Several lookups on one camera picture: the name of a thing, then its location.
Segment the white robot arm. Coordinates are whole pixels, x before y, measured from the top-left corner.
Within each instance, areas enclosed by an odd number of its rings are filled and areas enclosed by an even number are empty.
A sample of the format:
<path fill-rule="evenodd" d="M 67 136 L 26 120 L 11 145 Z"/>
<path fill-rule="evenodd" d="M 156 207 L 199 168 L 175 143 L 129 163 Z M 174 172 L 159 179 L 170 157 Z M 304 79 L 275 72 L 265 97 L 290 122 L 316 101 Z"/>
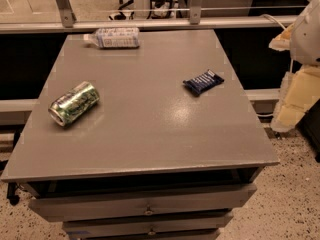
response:
<path fill-rule="evenodd" d="M 320 0 L 311 0 L 269 47 L 289 50 L 291 59 L 301 64 L 296 73 L 285 73 L 271 121 L 273 131 L 288 132 L 320 99 Z"/>

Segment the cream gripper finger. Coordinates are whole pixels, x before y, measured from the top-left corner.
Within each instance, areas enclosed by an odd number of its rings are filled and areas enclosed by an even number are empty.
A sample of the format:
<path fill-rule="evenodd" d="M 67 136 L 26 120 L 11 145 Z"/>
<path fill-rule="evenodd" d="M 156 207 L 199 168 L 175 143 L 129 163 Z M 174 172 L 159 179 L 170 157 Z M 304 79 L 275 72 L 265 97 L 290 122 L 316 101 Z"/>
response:
<path fill-rule="evenodd" d="M 319 99 L 319 66 L 303 65 L 296 73 L 286 72 L 273 112 L 271 129 L 276 132 L 290 131 Z"/>
<path fill-rule="evenodd" d="M 286 27 L 279 35 L 271 40 L 271 42 L 269 43 L 269 47 L 276 51 L 289 50 L 293 27 L 293 24 Z"/>

